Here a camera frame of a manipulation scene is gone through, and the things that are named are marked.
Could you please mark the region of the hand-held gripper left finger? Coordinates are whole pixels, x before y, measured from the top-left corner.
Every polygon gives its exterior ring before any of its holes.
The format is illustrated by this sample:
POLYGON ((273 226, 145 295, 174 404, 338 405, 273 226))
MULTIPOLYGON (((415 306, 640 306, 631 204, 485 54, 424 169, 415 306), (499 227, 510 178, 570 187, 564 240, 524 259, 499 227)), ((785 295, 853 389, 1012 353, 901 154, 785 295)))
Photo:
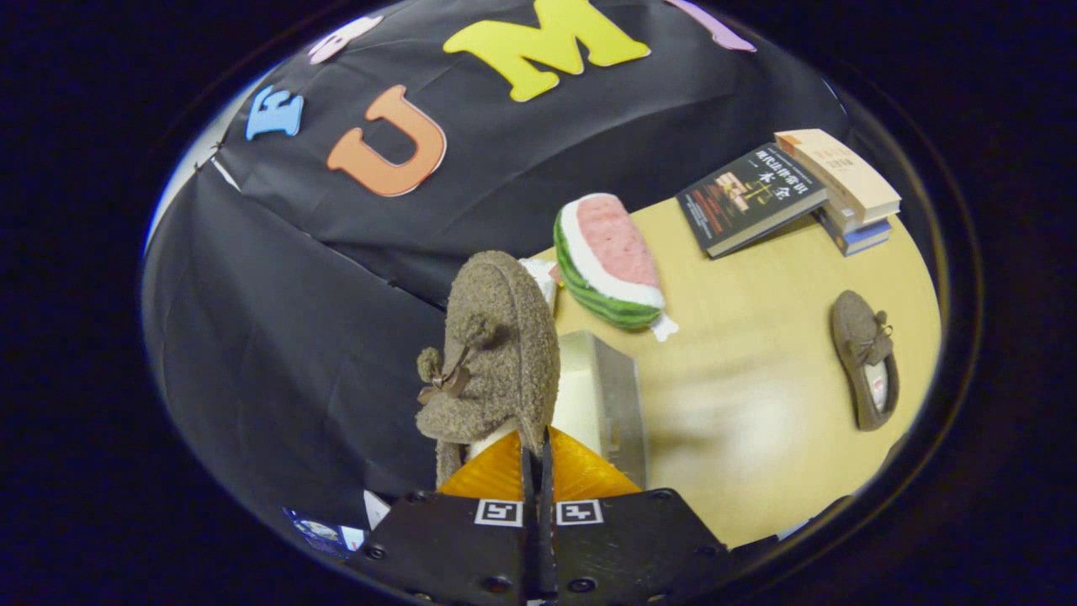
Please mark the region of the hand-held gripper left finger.
POLYGON ((531 534, 538 459, 517 449, 522 498, 412 492, 397 501, 346 567, 407 603, 526 605, 535 592, 531 534))

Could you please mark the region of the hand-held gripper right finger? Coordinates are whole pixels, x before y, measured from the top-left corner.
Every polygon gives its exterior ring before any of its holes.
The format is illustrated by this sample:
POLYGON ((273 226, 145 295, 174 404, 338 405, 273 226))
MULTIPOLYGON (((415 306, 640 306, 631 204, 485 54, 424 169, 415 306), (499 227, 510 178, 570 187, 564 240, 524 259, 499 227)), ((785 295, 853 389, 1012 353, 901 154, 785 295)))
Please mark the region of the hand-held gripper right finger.
POLYGON ((729 549, 670 488, 641 491, 587 446, 549 429, 544 580, 555 605, 679 605, 719 589, 729 549))

